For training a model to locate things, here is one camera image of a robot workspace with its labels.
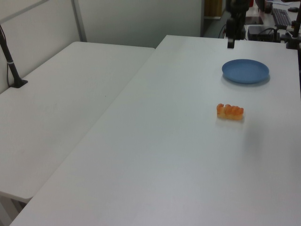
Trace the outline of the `black Franka gripper body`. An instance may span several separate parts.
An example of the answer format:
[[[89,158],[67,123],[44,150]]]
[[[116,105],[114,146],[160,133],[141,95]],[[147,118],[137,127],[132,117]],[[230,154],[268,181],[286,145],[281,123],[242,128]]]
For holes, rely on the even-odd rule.
[[[229,18],[226,22],[226,36],[229,39],[235,39],[236,21],[234,18]]]

